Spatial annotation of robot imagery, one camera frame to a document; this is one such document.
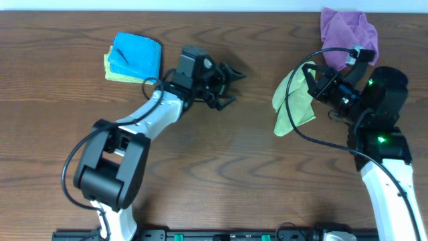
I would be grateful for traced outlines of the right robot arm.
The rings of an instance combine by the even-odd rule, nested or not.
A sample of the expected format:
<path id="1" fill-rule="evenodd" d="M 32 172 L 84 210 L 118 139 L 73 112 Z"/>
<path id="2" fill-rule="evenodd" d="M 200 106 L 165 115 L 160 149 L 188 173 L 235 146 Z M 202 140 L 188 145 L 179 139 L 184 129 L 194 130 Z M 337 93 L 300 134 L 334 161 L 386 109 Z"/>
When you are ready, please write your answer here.
<path id="1" fill-rule="evenodd" d="M 308 92 L 349 121 L 347 147 L 368 189 L 380 240 L 426 240 L 413 185 L 412 156 L 397 126 L 408 97 L 408 78 L 398 69 L 375 68 L 363 90 L 355 88 L 364 64 L 347 75 L 315 64 L 302 71 Z"/>

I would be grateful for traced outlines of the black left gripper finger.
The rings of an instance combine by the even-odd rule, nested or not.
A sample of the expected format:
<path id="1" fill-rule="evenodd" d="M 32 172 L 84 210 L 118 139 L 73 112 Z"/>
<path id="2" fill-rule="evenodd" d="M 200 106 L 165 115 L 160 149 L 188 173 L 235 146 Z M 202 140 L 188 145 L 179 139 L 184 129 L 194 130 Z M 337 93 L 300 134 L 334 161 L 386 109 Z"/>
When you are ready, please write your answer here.
<path id="1" fill-rule="evenodd" d="M 214 94 L 210 93 L 205 99 L 205 103 L 208 105 L 209 108 L 223 110 L 226 106 L 228 106 L 235 100 L 236 96 L 234 95 L 226 94 L 223 96 L 215 96 Z"/>
<path id="2" fill-rule="evenodd" d="M 247 77 L 246 74 L 237 71 L 235 68 L 232 68 L 231 66 L 225 63 L 220 63 L 219 70 L 224 76 L 225 82 L 234 82 Z"/>

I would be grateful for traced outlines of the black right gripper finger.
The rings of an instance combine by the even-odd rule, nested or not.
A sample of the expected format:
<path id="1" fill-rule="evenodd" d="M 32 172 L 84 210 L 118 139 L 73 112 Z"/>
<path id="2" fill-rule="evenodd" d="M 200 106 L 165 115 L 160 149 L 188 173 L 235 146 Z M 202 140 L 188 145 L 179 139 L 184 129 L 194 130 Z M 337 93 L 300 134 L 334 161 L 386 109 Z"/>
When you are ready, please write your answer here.
<path id="1" fill-rule="evenodd" d="M 302 72 L 308 85 L 308 92 L 316 90 L 316 81 L 314 79 L 314 75 L 310 72 L 311 70 L 314 70 L 315 66 L 315 64 L 304 64 L 302 66 Z"/>
<path id="2" fill-rule="evenodd" d="M 334 68 L 328 67 L 328 66 L 321 66 L 321 65 L 315 65 L 311 64 L 309 69 L 315 70 L 316 72 L 321 72 L 324 75 L 336 75 L 336 70 Z"/>

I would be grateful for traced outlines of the light green microfiber cloth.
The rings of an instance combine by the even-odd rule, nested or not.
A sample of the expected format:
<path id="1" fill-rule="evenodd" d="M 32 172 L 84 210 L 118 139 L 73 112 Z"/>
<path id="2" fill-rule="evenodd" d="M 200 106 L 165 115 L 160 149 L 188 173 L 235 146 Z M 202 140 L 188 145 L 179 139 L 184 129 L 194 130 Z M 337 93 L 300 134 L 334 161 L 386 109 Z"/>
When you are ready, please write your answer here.
<path id="1" fill-rule="evenodd" d="M 288 104 L 294 124 L 298 127 L 314 120 L 315 114 L 311 106 L 313 97 L 308 94 L 308 84 L 302 71 L 302 64 L 292 78 L 288 94 Z M 292 75 L 291 71 L 279 84 L 273 98 L 272 106 L 278 113 L 274 134 L 282 137 L 293 130 L 286 110 L 286 88 Z"/>

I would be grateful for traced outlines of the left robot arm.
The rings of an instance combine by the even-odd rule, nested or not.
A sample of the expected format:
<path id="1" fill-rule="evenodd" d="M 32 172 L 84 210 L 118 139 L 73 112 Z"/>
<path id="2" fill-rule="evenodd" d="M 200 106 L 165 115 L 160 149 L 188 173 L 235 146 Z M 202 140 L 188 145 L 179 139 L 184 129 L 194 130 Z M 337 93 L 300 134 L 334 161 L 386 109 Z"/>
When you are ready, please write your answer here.
<path id="1" fill-rule="evenodd" d="M 232 82 L 246 75 L 208 55 L 182 56 L 179 66 L 157 79 L 149 100 L 114 123 L 100 119 L 77 144 L 83 153 L 74 186 L 90 201 L 101 223 L 100 239 L 132 240 L 137 224 L 132 203 L 142 184 L 151 142 L 194 102 L 222 110 L 235 100 Z"/>

